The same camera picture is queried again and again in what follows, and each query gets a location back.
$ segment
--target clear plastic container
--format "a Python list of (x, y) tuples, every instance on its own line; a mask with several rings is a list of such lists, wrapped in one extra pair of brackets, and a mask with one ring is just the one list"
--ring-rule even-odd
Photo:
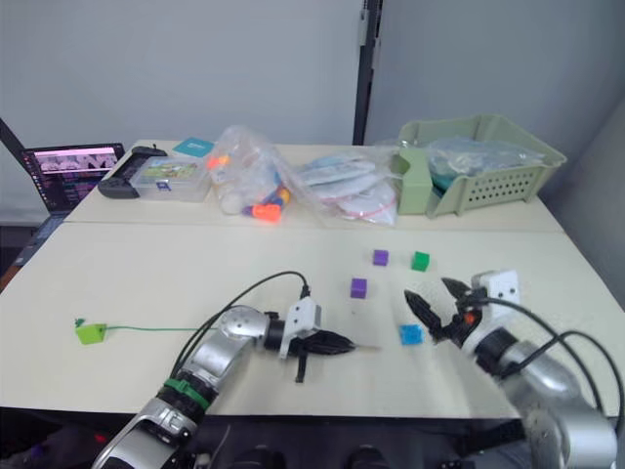
[(211, 188), (204, 160), (153, 156), (130, 179), (141, 198), (201, 202)]

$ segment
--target laptop screen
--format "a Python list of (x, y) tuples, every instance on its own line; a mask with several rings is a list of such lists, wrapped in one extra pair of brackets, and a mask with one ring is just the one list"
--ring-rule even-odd
[(50, 212), (69, 211), (124, 154), (121, 144), (25, 149), (23, 163)]

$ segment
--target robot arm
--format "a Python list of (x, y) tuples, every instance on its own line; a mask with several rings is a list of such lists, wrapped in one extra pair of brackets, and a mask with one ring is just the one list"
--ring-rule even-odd
[[(217, 399), (236, 364), (256, 346), (287, 358), (295, 349), (311, 353), (348, 352), (354, 344), (320, 330), (321, 309), (307, 296), (286, 320), (247, 306), (227, 310), (218, 329), (195, 351), (174, 379), (122, 429), (96, 459), (93, 469), (176, 467), (179, 451), (192, 437), (208, 406)], [(328, 350), (320, 350), (318, 343)]]
[[(514, 271), (485, 273), (472, 279), (472, 287), (445, 278), (449, 292), (463, 304), (470, 295), (519, 302)], [(487, 304), (478, 309), (459, 307), (452, 322), (440, 318), (418, 294), (405, 291), (412, 312), (430, 330), (435, 342), (450, 339), (491, 376), (521, 363), (538, 348), (520, 342), (503, 327), (510, 309)], [(532, 467), (609, 468), (616, 459), (616, 435), (609, 422), (582, 397), (575, 376), (562, 364), (540, 355), (528, 366), (499, 382), (521, 416), (532, 453)]]

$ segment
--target white bracket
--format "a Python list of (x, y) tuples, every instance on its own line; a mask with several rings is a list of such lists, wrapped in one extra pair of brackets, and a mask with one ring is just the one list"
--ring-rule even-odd
[(295, 303), (286, 315), (284, 333), (280, 344), (279, 356), (286, 359), (289, 355), (291, 340), (296, 337), (305, 339), (321, 329), (321, 307), (307, 296)]

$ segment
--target laptop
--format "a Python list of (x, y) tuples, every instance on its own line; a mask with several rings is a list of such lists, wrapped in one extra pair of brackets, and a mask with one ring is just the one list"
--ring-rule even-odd
[(14, 265), (23, 266), (102, 177), (124, 155), (121, 144), (24, 149), (21, 163), (50, 217), (39, 227)]

